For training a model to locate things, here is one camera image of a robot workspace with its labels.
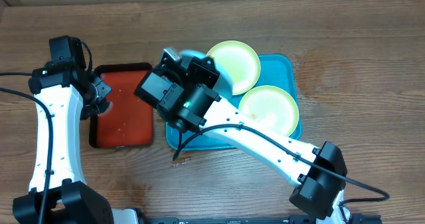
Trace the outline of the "green plate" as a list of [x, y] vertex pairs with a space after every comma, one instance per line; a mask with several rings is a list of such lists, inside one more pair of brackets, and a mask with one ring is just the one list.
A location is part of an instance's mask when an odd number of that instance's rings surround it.
[[207, 56], [214, 59], [231, 79], [232, 95], [249, 91], [257, 83], [261, 64], [256, 51], [240, 41], [223, 41], [213, 46]]
[[299, 122], [295, 99], [277, 86], [262, 85], [249, 90], [238, 109], [255, 122], [287, 137], [294, 133]]

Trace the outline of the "light blue plate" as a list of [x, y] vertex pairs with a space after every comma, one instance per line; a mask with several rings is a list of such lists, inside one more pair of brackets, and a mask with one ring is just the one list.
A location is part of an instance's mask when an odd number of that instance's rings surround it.
[[[182, 50], [179, 54], [182, 56], [182, 58], [189, 60], [191, 60], [193, 57], [206, 57], [206, 54], [190, 49]], [[218, 92], [222, 97], [230, 100], [232, 98], [233, 89], [232, 79], [221, 63], [214, 61], [214, 65], [215, 68], [220, 72], [220, 76], [218, 77], [218, 80], [212, 89]]]

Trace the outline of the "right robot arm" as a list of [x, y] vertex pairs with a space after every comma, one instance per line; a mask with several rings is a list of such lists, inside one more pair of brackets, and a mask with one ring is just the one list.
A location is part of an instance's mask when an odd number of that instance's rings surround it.
[[317, 222], [349, 222], [341, 150], [331, 142], [318, 148], [251, 120], [214, 90], [221, 77], [211, 57], [164, 53], [134, 94], [178, 131], [220, 140], [272, 168], [294, 187], [290, 202]]

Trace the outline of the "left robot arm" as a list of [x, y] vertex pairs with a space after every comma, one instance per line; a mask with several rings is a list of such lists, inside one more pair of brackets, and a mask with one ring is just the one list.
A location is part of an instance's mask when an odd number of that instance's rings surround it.
[[49, 41], [51, 60], [32, 71], [37, 152], [27, 195], [13, 200], [19, 223], [139, 223], [136, 209], [114, 209], [90, 188], [80, 159], [80, 122], [105, 112], [112, 89], [86, 62], [76, 37]]

